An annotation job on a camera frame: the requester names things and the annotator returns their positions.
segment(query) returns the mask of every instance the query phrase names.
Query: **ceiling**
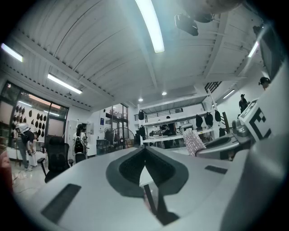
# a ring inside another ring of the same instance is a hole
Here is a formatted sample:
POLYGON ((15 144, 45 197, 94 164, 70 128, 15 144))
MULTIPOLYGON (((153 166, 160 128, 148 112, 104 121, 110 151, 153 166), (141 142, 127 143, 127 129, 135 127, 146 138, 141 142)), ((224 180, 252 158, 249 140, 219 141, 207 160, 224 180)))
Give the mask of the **ceiling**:
MULTIPOLYGON (((100 110, 163 90, 193 89, 195 83, 238 81, 261 19, 243 6, 210 23, 193 37, 176 28, 184 13, 177 0, 152 0, 165 51, 155 53, 134 0, 44 0, 15 26, 6 45, 23 62, 1 51, 1 69, 11 78, 87 110, 100 110), (79 95, 47 79, 58 77, 79 95)), ((252 58, 262 64, 260 51, 252 58)))

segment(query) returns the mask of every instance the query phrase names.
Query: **shoe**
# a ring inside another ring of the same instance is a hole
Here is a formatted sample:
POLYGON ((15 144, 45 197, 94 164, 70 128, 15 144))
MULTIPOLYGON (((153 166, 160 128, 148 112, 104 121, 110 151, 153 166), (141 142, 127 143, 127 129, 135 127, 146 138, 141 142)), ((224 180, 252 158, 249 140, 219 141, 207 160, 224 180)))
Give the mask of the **shoe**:
POLYGON ((32 171, 31 166, 28 166, 28 168, 24 168, 24 171, 32 171))

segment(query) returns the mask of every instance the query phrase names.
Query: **chair armrest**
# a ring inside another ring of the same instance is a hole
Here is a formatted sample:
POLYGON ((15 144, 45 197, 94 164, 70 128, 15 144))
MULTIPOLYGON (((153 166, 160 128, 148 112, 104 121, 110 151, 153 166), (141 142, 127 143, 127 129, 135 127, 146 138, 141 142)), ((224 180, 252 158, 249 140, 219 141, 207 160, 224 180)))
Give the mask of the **chair armrest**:
POLYGON ((72 167, 73 162, 74 162, 73 159, 69 159, 69 160, 68 160, 68 163, 70 164, 70 167, 72 167))
POLYGON ((43 161, 45 161, 45 158, 40 158, 40 159, 37 160, 37 163, 41 164, 41 168, 42 168, 42 170, 44 172, 44 175, 46 176, 46 172, 45 172, 45 168, 44 168, 44 165, 43 165, 43 161))

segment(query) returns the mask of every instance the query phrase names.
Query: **black logo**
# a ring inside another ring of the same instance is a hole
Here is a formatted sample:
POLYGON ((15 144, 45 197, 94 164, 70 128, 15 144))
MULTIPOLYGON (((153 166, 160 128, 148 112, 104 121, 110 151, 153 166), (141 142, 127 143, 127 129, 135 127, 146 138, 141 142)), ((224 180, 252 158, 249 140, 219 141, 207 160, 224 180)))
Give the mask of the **black logo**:
POLYGON ((249 123, 259 139, 268 138, 271 134, 271 129, 268 123, 266 123, 266 118, 260 108, 257 109, 249 123))

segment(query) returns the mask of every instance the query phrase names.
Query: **gray pants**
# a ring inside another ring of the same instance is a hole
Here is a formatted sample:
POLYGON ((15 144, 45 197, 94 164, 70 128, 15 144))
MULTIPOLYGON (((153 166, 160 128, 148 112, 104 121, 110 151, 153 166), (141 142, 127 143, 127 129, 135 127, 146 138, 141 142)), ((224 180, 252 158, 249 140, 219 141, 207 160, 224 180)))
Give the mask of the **gray pants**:
POLYGON ((22 156, 24 167, 28 168, 28 161, 26 158, 26 147, 25 147, 21 137, 17 137, 17 145, 18 145, 18 150, 20 151, 20 154, 22 156))

